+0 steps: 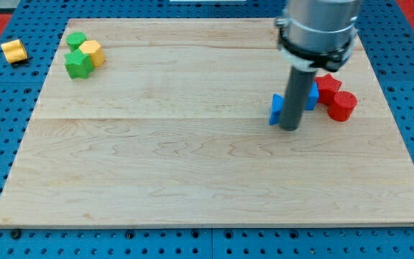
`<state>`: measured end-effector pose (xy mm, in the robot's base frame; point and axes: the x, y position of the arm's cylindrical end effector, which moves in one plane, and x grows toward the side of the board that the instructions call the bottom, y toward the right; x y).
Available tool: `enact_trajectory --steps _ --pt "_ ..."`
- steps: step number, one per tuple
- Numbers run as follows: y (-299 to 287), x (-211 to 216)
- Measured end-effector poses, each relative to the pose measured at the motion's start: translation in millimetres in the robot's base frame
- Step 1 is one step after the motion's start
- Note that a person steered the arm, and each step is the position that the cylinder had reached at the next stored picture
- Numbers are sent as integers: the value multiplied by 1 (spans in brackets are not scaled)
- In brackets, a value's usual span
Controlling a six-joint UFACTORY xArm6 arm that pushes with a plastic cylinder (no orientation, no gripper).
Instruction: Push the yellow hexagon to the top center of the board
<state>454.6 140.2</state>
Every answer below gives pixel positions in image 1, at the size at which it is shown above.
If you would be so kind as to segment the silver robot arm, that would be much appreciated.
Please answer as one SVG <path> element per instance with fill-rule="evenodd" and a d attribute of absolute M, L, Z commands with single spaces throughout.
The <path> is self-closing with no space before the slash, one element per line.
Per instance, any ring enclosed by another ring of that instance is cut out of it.
<path fill-rule="evenodd" d="M 288 0 L 275 19 L 277 48 L 300 71 L 338 71 L 354 49 L 361 5 L 361 0 Z"/>

